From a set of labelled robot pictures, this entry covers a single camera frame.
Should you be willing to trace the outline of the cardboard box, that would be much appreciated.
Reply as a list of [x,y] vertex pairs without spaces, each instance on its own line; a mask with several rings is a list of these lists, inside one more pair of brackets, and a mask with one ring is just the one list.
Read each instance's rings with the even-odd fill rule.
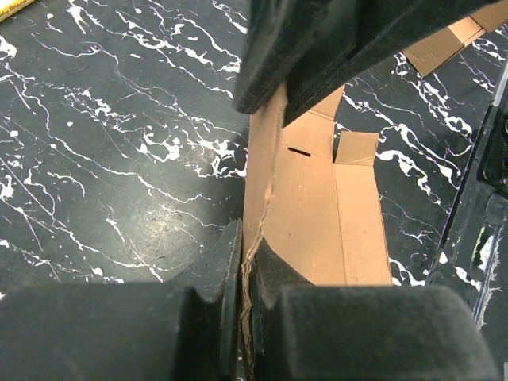
[[282,84],[250,118],[240,315],[249,379],[256,378],[253,288],[263,244],[317,286],[392,284],[374,173],[379,137],[345,132],[335,142],[342,94],[286,123]]

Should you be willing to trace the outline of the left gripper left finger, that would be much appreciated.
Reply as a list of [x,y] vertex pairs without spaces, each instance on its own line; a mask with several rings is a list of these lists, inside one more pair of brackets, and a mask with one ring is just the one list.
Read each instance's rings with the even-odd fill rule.
[[162,283],[24,287],[1,301],[4,380],[234,380],[242,223]]

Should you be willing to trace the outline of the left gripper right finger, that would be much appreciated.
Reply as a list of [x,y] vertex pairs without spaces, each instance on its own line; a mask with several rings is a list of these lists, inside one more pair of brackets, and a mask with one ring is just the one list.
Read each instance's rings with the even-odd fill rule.
[[252,276],[258,380],[497,380],[447,287],[318,287],[262,242]]

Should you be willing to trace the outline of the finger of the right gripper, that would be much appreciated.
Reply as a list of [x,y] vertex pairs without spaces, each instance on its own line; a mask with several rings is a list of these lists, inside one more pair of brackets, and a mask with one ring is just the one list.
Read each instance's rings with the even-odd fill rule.
[[298,63],[287,79],[289,124],[362,71],[451,25],[492,1],[362,1],[353,49],[337,62],[337,44]]
[[254,114],[287,85],[307,98],[357,41],[355,1],[250,1],[248,34],[234,88],[234,107]]

